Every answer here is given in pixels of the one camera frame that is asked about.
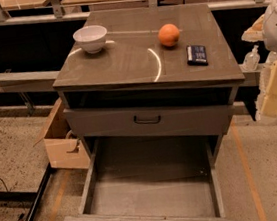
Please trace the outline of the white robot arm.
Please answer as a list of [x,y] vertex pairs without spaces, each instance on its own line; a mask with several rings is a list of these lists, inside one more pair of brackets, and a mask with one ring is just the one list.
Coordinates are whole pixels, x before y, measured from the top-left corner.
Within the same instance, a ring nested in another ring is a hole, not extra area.
[[272,0],[265,13],[242,34],[247,42],[263,41],[269,56],[259,74],[259,95],[255,119],[277,118],[277,0]]

